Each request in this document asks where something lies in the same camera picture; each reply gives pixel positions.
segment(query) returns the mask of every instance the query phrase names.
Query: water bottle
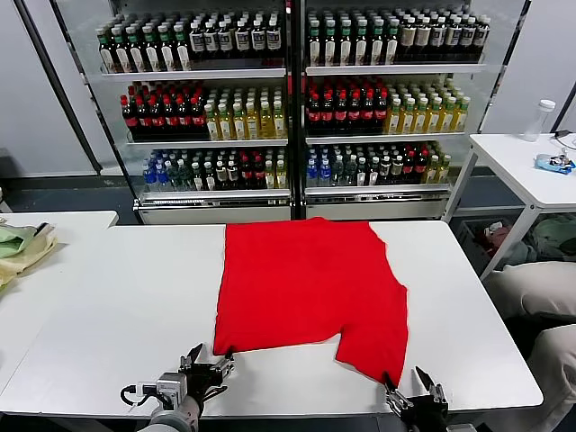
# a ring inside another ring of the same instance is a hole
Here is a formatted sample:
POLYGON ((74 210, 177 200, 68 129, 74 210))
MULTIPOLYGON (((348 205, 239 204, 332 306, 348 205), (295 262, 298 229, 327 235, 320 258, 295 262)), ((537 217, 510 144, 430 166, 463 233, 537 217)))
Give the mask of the water bottle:
POLYGON ((534 119, 528 125, 526 132, 522 136, 524 141, 534 142, 538 139, 542 133, 544 123, 548 118, 548 115, 554 111, 556 107, 556 102, 549 101, 547 99, 542 99, 538 104, 538 110, 535 113, 534 119))

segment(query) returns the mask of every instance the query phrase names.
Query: red t-shirt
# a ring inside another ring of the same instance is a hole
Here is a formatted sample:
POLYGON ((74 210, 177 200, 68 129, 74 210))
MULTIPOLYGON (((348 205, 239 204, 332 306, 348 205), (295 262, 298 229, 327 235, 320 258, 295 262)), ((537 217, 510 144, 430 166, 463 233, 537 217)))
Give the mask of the red t-shirt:
POLYGON ((214 354, 320 342, 336 359, 398 384, 408 340, 406 288, 367 222, 321 218, 229 225, 214 354))

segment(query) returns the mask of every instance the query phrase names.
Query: yellow cloth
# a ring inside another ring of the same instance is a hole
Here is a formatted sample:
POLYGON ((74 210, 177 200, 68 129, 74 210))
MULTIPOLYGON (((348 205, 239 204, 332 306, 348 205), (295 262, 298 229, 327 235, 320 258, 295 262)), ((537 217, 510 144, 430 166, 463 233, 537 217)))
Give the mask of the yellow cloth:
POLYGON ((39 232, 26 247, 25 250, 14 256, 0 259, 0 290, 12 281, 26 268, 40 261, 58 243, 56 236, 51 232, 54 227, 47 225, 39 232))

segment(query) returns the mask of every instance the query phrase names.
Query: display refrigerator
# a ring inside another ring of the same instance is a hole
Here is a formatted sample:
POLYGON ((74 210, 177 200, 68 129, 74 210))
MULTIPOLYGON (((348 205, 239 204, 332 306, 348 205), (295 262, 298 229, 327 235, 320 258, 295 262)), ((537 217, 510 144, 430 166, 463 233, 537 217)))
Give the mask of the display refrigerator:
POLYGON ((526 9, 52 2, 149 224, 438 219, 526 9))

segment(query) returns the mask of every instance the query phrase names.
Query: white table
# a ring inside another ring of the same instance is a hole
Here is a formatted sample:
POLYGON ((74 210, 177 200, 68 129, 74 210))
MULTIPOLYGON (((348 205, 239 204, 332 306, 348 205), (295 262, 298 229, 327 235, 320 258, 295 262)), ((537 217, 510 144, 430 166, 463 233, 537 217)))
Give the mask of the white table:
MULTIPOLYGON (((553 134, 544 134, 532 143, 516 135, 471 135, 472 145, 454 186, 442 220, 449 222, 460 202, 478 157, 498 176, 525 205, 498 252, 481 274, 484 279, 506 253, 528 233, 541 213, 576 212, 576 174, 562 175, 535 167, 536 155, 561 154, 562 145, 553 134)), ((571 147, 573 135, 565 137, 571 147)), ((576 151, 568 156, 576 159, 576 151)))
MULTIPOLYGON (((393 272, 409 288, 400 390, 408 396, 421 391, 412 372, 419 365, 444 385, 454 411, 540 404, 542 393, 448 226, 407 221, 372 227, 389 245, 393 272)), ((223 247, 221 225, 108 229, 80 273, 78 289, 0 396, 0 411, 147 418, 154 401, 131 409, 119 391, 176 370, 180 355, 198 343, 212 350, 223 247)), ((337 343, 235 355, 229 389, 207 403, 203 416, 389 412, 380 384, 335 362, 337 343)))
POLYGON ((58 244, 33 268, 0 292, 0 393, 10 381, 42 326, 68 291, 72 274, 92 240, 118 220, 115 211, 2 213, 8 224, 56 227, 58 244))

